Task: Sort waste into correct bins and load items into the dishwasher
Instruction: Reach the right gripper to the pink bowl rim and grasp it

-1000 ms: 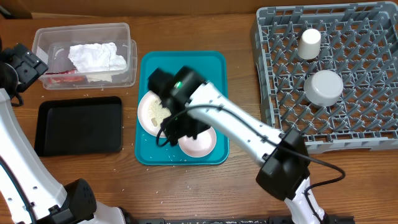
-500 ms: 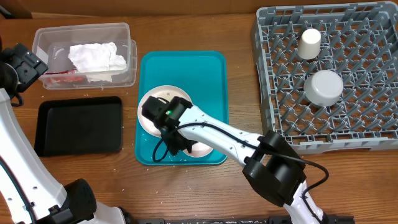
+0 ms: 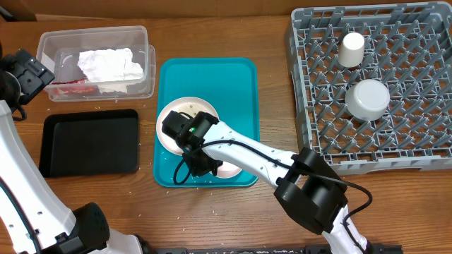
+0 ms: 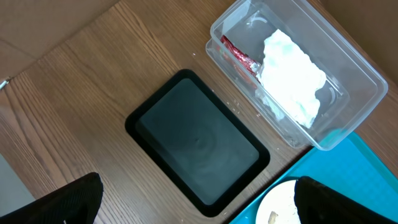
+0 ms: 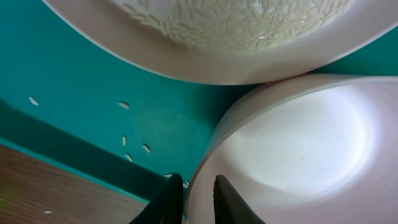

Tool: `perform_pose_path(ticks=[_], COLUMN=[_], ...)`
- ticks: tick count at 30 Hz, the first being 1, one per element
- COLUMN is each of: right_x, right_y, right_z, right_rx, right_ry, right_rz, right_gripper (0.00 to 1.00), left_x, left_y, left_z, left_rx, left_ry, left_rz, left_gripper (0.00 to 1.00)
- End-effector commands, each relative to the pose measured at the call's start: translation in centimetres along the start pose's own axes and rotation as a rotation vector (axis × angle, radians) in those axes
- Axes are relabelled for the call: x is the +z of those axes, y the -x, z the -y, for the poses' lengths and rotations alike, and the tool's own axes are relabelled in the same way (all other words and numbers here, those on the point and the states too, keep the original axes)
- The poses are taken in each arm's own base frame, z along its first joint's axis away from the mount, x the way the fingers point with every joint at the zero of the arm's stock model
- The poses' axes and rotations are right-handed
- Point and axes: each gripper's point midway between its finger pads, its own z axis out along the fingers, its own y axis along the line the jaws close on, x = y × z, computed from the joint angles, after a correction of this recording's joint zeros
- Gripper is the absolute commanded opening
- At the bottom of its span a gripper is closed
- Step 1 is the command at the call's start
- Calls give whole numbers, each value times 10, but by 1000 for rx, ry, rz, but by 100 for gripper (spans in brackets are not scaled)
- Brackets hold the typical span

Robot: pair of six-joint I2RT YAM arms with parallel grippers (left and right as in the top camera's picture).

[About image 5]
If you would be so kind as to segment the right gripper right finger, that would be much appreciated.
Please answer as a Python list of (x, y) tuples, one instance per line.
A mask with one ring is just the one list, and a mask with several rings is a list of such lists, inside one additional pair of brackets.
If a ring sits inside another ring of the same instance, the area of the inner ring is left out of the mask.
[(224, 175), (215, 177), (213, 206), (216, 224), (265, 224)]

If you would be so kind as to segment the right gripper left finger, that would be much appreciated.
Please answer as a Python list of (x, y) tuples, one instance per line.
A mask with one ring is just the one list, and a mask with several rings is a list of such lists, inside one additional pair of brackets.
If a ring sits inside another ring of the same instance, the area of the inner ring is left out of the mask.
[(181, 224), (183, 218), (183, 180), (172, 174), (161, 193), (129, 224)]

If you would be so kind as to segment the large white plate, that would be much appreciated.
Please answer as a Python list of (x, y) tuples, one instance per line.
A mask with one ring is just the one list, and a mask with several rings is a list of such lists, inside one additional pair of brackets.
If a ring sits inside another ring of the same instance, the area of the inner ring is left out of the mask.
[(144, 70), (212, 85), (305, 73), (397, 26), (397, 0), (46, 0), (78, 33)]

